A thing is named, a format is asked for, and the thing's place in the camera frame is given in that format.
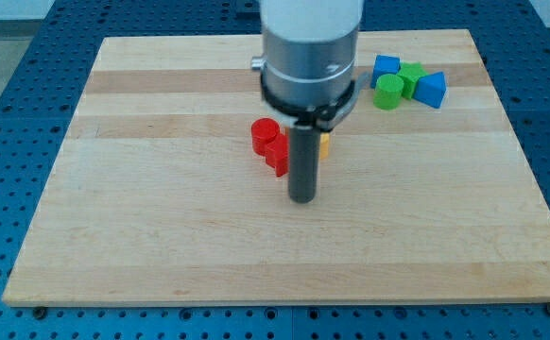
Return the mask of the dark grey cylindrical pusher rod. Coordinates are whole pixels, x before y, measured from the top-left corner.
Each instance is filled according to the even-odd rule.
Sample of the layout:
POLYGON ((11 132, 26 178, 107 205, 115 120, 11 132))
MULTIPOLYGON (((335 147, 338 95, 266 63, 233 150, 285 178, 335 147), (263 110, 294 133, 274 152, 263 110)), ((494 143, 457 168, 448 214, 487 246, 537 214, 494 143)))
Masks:
POLYGON ((294 126, 288 135, 288 195, 297 203, 312 201, 317 192, 320 132, 294 126))

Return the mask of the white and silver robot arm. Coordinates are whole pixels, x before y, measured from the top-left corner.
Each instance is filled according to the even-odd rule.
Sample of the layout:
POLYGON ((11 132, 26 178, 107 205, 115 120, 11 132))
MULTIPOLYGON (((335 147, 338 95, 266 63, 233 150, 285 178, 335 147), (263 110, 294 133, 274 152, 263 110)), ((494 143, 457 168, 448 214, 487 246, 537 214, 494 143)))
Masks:
POLYGON ((262 0, 263 53, 251 61, 262 97, 288 129, 288 195, 317 192, 320 136, 351 112, 369 80, 355 76, 363 0, 262 0))

